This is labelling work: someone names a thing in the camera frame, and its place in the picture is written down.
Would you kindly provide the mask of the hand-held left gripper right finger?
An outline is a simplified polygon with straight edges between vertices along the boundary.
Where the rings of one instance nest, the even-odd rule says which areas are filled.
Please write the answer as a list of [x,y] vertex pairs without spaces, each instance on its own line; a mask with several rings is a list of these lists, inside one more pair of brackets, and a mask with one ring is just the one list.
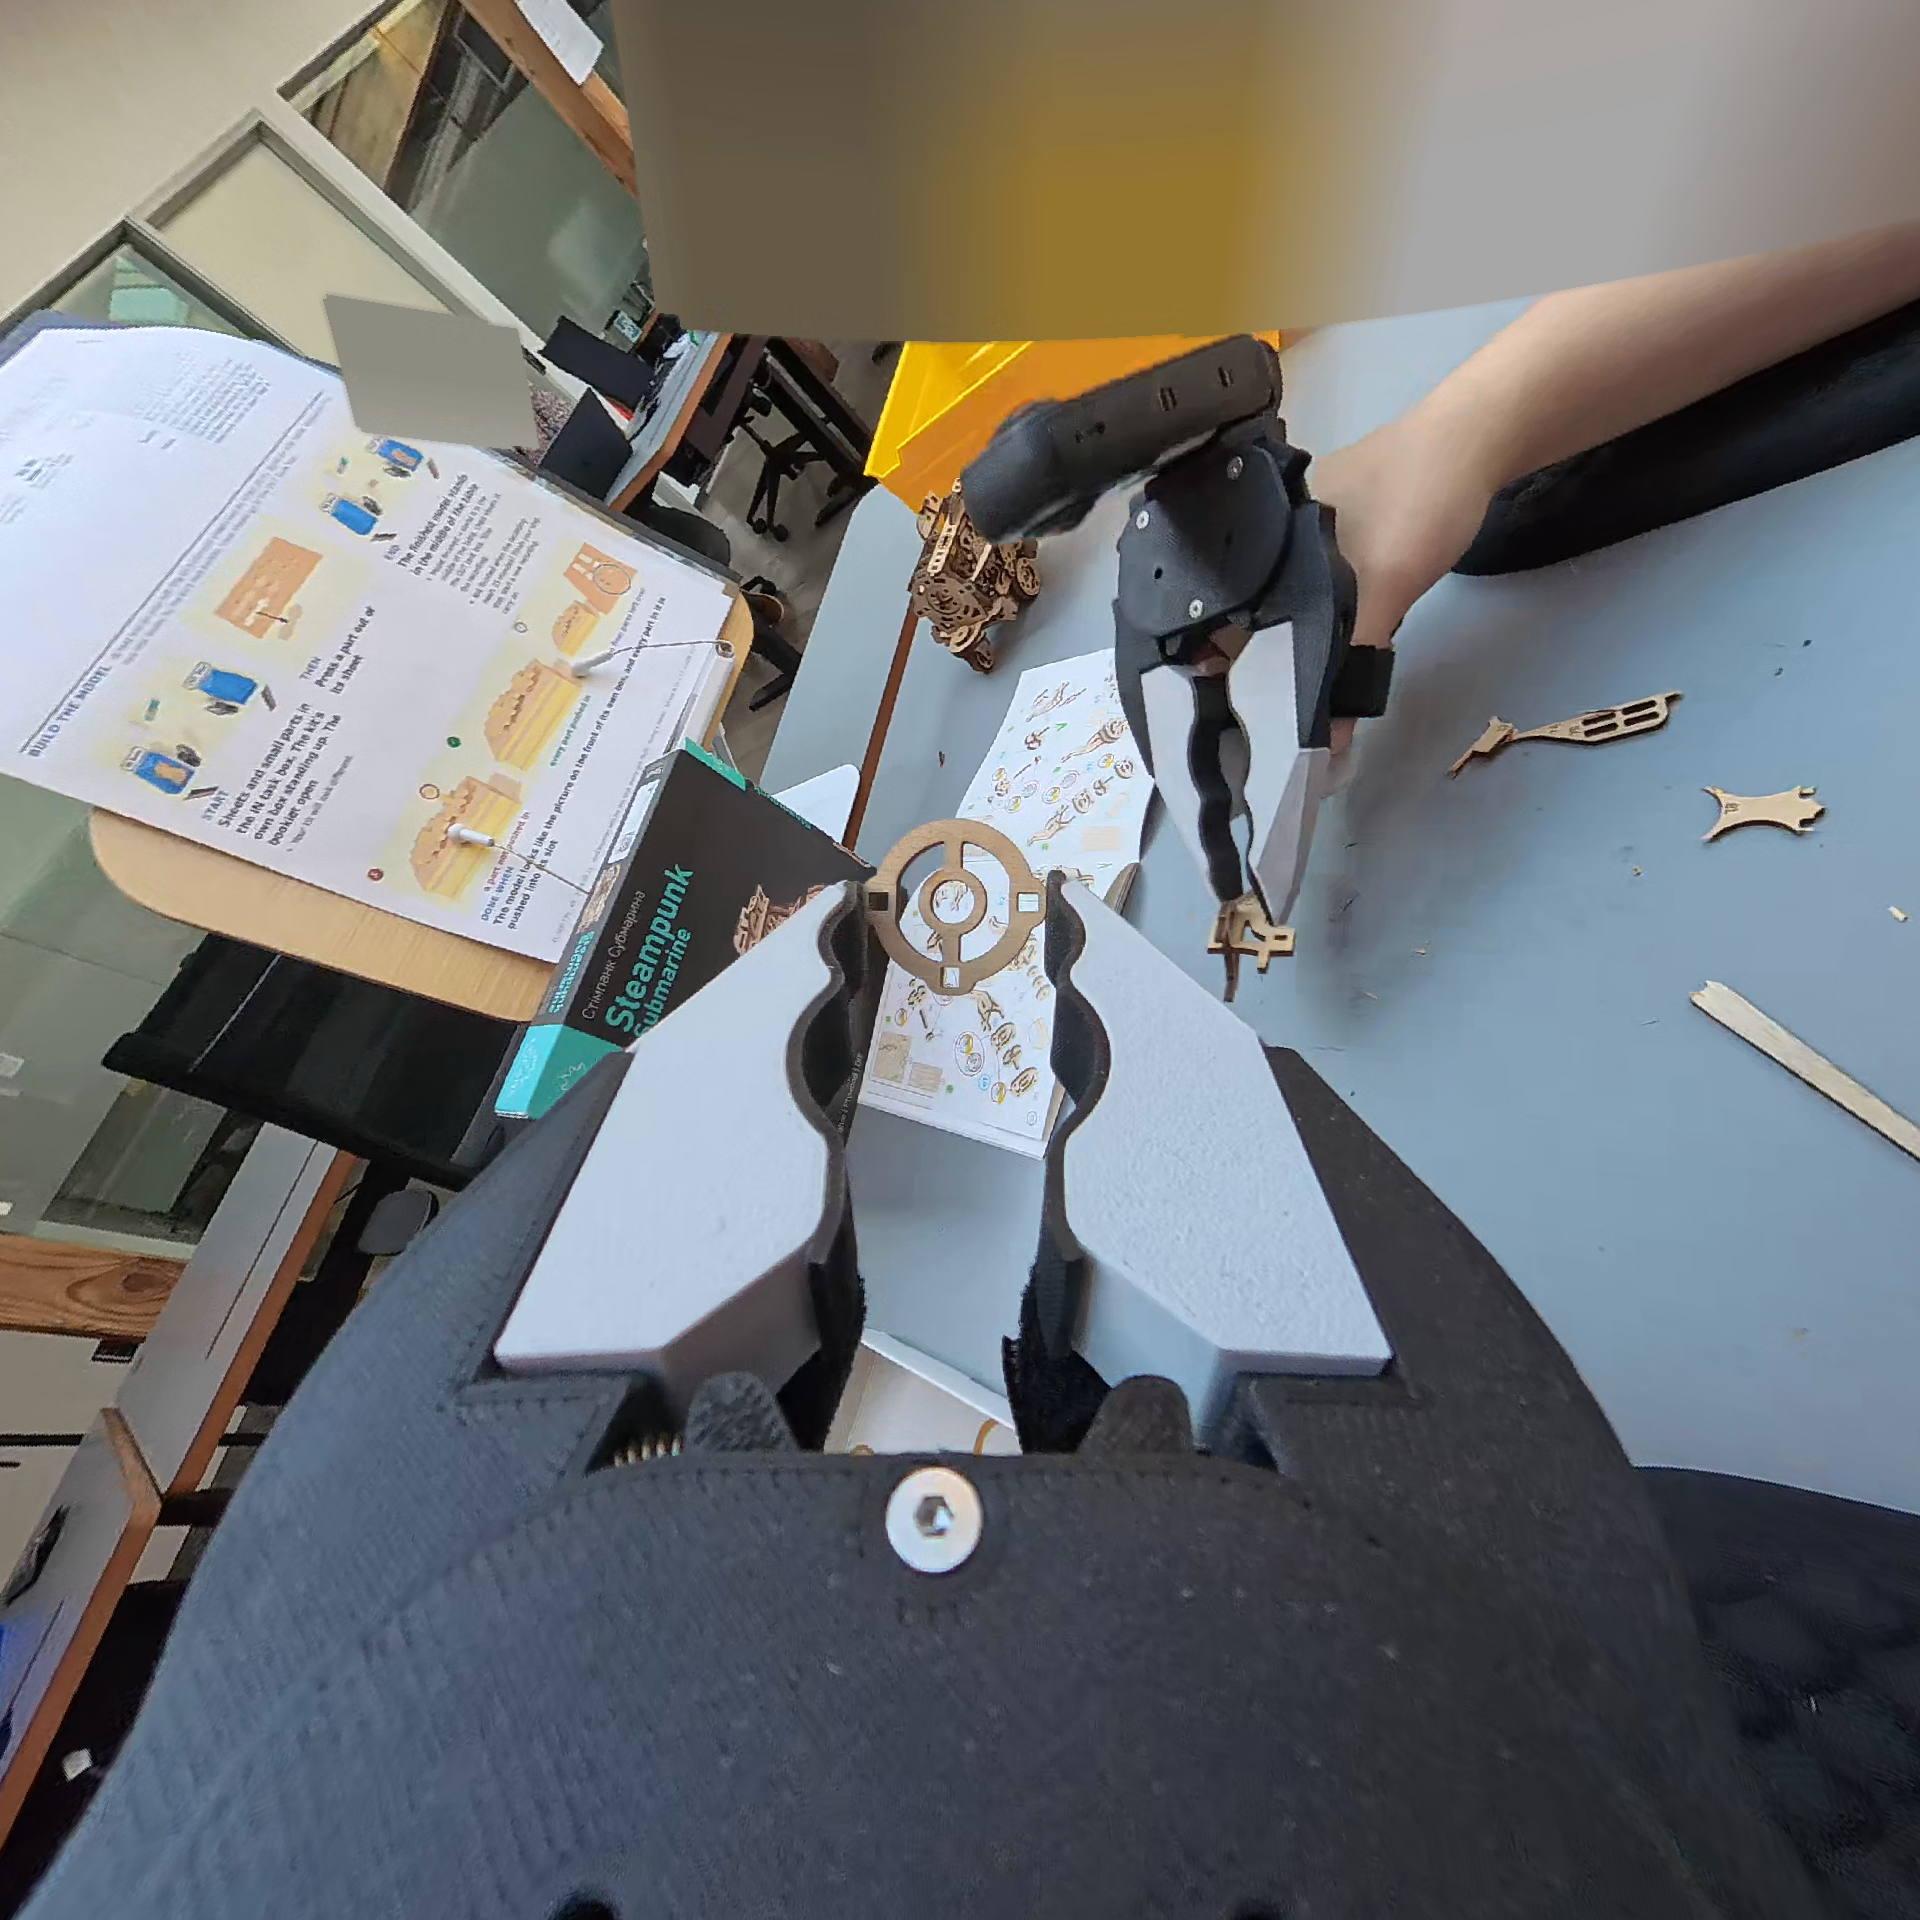
[[1006,1398],[1027,1454],[1080,1446],[1152,1376],[1216,1439],[1239,1381],[1382,1377],[1393,1347],[1258,1033],[1087,883],[1047,880],[1063,1115]]

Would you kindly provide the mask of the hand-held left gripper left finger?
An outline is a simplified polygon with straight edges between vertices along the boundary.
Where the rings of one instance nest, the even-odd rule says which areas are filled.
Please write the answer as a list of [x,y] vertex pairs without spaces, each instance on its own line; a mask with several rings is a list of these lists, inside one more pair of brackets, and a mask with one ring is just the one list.
[[617,1061],[494,1361],[624,1372],[683,1422],[719,1376],[822,1448],[867,1304],[849,1135],[879,1009],[862,883],[840,880]]

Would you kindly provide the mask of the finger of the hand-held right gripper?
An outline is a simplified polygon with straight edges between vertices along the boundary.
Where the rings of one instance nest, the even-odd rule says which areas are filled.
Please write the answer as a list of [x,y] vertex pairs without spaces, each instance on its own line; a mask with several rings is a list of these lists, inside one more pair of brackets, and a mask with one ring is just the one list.
[[1210,645],[1198,663],[1155,663],[1140,675],[1144,752],[1168,824],[1219,904],[1249,888],[1250,749],[1230,695],[1232,659]]
[[1328,791],[1348,625],[1300,613],[1250,638],[1250,878],[1274,924],[1292,915]]

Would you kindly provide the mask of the wooden fork arm part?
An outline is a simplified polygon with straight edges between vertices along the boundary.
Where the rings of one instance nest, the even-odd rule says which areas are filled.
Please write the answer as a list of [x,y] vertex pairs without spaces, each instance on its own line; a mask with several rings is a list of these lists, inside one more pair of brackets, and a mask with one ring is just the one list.
[[1292,925],[1267,917],[1260,893],[1249,892],[1224,903],[1207,939],[1207,950],[1219,958],[1224,971],[1222,998],[1236,1000],[1246,968],[1267,975],[1274,963],[1294,958],[1296,939]]

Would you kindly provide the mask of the wooden ring disc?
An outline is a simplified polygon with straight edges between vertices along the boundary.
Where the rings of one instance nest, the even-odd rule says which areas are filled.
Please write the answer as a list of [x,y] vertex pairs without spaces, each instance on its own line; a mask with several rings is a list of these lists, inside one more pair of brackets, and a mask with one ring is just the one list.
[[986,822],[926,822],[862,888],[889,959],[942,996],[1008,968],[1042,927],[1047,893],[1019,848]]

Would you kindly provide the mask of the person's right forearm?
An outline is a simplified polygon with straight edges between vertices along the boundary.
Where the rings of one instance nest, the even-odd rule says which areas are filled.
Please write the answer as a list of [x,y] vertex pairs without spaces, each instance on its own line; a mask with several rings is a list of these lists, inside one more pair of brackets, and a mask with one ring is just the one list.
[[1545,295],[1403,417],[1424,475],[1403,604],[1464,559],[1497,492],[1672,416],[1918,293],[1918,222]]

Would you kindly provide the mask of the assembled wooden model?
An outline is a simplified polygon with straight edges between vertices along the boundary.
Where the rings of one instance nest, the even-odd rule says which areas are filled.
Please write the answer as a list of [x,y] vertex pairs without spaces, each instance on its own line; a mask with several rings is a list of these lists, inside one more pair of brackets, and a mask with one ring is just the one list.
[[923,549],[907,584],[911,605],[937,645],[974,672],[990,675],[998,659],[993,631],[1041,596],[1041,541],[986,539],[959,480],[946,493],[923,499],[919,533]]

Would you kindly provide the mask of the black model kit box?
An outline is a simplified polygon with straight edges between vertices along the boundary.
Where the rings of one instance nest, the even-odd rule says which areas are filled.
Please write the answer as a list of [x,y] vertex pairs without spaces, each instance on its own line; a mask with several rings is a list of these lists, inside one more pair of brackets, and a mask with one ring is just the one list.
[[873,869],[689,740],[646,769],[583,915],[494,1091],[535,1120],[739,956]]

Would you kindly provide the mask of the person's right hand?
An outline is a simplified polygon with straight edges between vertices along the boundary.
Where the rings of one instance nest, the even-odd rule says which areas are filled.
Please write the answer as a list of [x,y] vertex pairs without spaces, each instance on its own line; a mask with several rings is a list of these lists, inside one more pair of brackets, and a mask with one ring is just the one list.
[[1355,580],[1354,645],[1390,646],[1464,558],[1494,499],[1482,480],[1464,446],[1403,422],[1313,462],[1313,493],[1332,512]]

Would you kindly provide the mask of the white instruction booklet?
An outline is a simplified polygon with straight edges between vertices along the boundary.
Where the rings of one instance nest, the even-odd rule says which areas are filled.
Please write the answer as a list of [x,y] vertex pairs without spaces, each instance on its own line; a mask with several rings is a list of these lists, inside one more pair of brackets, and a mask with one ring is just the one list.
[[[1002,832],[1038,880],[1066,873],[1121,904],[1152,798],[1113,659],[1087,653],[1022,672],[955,813]],[[1055,1007],[1044,927],[963,996],[889,966],[860,1099],[1041,1158],[1060,1105],[1050,1064]]]

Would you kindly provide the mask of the slotted wooden offcut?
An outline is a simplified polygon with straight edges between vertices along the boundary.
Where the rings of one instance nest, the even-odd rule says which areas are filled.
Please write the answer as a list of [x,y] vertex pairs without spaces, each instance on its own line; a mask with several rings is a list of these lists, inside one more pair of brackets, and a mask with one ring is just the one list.
[[1630,703],[1612,703],[1579,710],[1571,717],[1540,725],[1515,727],[1502,717],[1490,717],[1474,742],[1447,768],[1450,776],[1458,776],[1470,764],[1488,761],[1508,748],[1526,742],[1552,742],[1571,748],[1612,744],[1633,735],[1659,731],[1670,725],[1673,707],[1684,700],[1684,693],[1665,689],[1642,697]]

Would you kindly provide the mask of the yellow plastic bin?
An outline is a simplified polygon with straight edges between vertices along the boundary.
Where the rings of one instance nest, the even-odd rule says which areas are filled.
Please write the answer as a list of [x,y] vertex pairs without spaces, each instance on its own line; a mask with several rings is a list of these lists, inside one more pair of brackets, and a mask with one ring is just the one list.
[[1207,344],[1200,336],[1041,343],[906,343],[867,475],[913,509],[946,496],[993,431],[1032,401],[1066,400]]

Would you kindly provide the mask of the black office chair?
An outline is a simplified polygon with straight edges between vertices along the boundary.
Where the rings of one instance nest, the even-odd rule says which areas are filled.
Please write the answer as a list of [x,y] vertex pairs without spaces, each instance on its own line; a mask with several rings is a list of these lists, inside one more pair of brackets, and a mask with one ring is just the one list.
[[206,934],[104,1067],[464,1188],[515,1141],[519,1027]]

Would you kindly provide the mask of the flat wooden strip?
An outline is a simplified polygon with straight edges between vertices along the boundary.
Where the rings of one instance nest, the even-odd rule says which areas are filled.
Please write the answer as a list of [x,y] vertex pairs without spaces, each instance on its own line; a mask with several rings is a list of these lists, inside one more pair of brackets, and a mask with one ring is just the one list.
[[1796,1081],[1827,1097],[1863,1127],[1918,1158],[1918,1123],[1894,1109],[1881,1095],[1832,1062],[1787,1027],[1763,1013],[1753,1000],[1719,981],[1705,981],[1691,992],[1691,1004],[1745,1045],[1766,1053]]

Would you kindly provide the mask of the wooden stand with instruction sheet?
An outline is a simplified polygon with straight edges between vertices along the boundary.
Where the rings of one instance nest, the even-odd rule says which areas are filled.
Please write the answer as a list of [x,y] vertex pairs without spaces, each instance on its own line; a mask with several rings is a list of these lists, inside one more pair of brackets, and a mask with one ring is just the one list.
[[135,904],[527,1020],[747,595],[217,332],[35,317],[3,413],[4,774]]

